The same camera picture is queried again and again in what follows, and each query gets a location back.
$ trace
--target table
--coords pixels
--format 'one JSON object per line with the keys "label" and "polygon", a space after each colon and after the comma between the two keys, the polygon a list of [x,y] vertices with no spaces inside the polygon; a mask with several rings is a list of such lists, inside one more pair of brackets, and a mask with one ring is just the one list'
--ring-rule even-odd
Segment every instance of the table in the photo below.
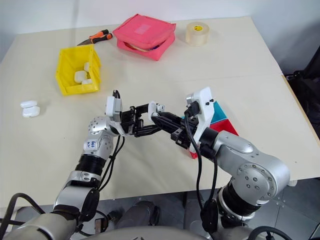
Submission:
{"label": "table", "polygon": [[[292,180],[319,177],[319,139],[251,18],[201,21],[211,28],[206,45],[188,46],[191,21],[178,21],[176,40],[158,62],[118,49],[116,39],[95,44],[101,89],[71,96],[62,96],[55,80],[60,49],[116,25],[18,35],[0,65],[0,207],[16,192],[54,203],[78,163],[89,121],[104,114],[113,89],[124,110],[154,100],[182,116],[186,95],[209,86],[239,135],[283,160]],[[20,102],[30,99],[41,113],[25,119]],[[197,170],[166,132],[127,137],[100,199],[195,190]],[[210,188],[212,177],[213,164],[204,159],[200,188]],[[229,178],[220,169],[216,187]]]}

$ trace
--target orange handle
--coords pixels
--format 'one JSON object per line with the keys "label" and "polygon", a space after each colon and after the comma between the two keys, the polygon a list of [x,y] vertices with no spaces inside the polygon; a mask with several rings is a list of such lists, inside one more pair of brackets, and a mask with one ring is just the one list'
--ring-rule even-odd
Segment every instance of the orange handle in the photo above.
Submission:
{"label": "orange handle", "polygon": [[103,37],[104,35],[106,35],[108,33],[109,33],[109,30],[105,29],[105,30],[97,32],[95,35],[89,36],[89,39],[92,40],[92,39],[95,39],[95,38],[101,38],[101,37]]}

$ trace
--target yellow plastic bin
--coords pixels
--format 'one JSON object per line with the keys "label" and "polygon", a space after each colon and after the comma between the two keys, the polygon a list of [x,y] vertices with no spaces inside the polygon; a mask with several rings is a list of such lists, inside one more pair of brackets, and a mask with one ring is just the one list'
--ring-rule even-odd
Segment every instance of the yellow plastic bin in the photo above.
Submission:
{"label": "yellow plastic bin", "polygon": [[[75,72],[84,70],[89,62],[90,84],[75,82]],[[60,50],[55,78],[63,95],[86,94],[100,90],[100,59],[94,45],[83,45]]]}

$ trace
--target gray floor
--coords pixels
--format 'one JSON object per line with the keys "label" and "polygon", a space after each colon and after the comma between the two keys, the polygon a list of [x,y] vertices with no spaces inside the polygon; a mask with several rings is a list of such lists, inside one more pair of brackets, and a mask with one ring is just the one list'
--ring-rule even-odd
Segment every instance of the gray floor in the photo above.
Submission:
{"label": "gray floor", "polygon": [[[202,190],[204,199],[209,196],[209,190]],[[126,211],[141,200],[152,201],[160,207],[159,225],[183,228],[184,208],[183,192],[129,197],[99,202],[98,210],[109,213],[112,210]],[[52,210],[52,205],[43,206],[45,212]],[[15,217],[17,221],[27,221],[36,216],[31,207],[20,209]],[[320,180],[306,179],[298,181],[296,187],[286,187],[275,199],[271,200],[256,212],[256,216],[248,225],[251,228],[259,226],[276,227],[287,233],[293,240],[308,240],[317,224],[320,222]],[[86,223],[83,231],[94,234],[94,221]],[[320,230],[315,237],[320,237]],[[72,240],[83,239],[78,233]]]}

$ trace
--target table surface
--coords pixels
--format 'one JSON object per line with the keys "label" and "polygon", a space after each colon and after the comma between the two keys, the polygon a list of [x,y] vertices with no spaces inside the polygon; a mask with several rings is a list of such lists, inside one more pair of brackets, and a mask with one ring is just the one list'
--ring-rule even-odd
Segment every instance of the table surface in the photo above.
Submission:
{"label": "table surface", "polygon": [[[319,177],[319,139],[251,18],[201,21],[211,29],[206,45],[188,46],[192,21],[178,21],[176,40],[160,61],[118,49],[115,38],[95,44],[100,91],[71,96],[62,96],[55,79],[60,49],[116,25],[18,35],[0,65],[0,207],[17,192],[41,205],[55,201],[78,163],[89,121],[104,114],[113,89],[124,110],[154,100],[182,116],[186,95],[209,86],[239,135],[284,161],[292,180]],[[20,102],[31,99],[41,113],[25,119]],[[197,170],[166,132],[127,137],[100,199],[195,190]],[[210,188],[212,177],[213,164],[204,159],[200,188]],[[216,187],[229,178],[220,169]]]}

